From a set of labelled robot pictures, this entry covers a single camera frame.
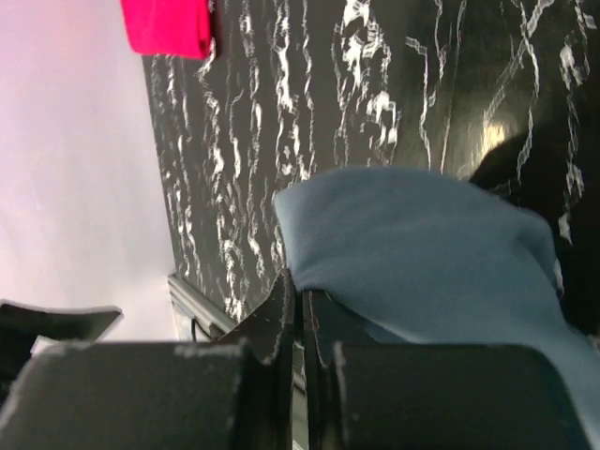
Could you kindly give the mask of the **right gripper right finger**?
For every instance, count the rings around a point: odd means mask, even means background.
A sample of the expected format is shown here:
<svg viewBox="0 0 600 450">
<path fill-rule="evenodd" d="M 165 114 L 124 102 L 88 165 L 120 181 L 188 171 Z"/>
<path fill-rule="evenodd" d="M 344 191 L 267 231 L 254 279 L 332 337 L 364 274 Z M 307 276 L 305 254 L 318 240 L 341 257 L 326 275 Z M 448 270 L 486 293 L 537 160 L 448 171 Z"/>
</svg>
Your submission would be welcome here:
<svg viewBox="0 0 600 450">
<path fill-rule="evenodd" d="M 588 449 L 557 370 L 516 345 L 381 344 L 302 296 L 312 449 Z"/>
</svg>

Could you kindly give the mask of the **folded red t shirt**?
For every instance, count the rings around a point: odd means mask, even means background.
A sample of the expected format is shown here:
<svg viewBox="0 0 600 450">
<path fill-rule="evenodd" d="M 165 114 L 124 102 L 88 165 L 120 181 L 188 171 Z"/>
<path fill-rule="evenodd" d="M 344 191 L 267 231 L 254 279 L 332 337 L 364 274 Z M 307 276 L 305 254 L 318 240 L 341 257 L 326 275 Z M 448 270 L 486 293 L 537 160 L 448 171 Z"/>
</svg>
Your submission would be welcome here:
<svg viewBox="0 0 600 450">
<path fill-rule="evenodd" d="M 209 1 L 121 0 L 127 40 L 140 55 L 202 60 L 213 39 Z"/>
</svg>

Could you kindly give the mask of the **grey blue t shirt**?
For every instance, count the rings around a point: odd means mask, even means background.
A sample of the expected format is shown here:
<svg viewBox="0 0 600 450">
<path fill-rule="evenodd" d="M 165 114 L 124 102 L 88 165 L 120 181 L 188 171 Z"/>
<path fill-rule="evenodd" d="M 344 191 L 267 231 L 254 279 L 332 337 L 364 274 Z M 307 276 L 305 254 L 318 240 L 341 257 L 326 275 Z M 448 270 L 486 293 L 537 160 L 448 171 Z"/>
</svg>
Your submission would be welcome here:
<svg viewBox="0 0 600 450">
<path fill-rule="evenodd" d="M 599 353 L 564 318 L 536 214 L 432 172 L 324 172 L 274 200 L 295 288 L 321 290 L 389 342 L 520 344 L 558 370 L 599 443 Z"/>
</svg>

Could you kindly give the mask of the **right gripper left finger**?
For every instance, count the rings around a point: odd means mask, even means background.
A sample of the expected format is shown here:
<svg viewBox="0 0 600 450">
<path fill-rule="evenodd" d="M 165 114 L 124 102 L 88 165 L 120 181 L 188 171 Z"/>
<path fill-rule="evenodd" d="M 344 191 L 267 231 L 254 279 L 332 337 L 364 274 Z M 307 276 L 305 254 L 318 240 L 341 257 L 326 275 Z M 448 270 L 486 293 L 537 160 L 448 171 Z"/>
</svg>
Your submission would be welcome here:
<svg viewBox="0 0 600 450">
<path fill-rule="evenodd" d="M 64 342 L 1 410 L 5 449 L 289 449 L 294 288 L 214 342 Z"/>
</svg>

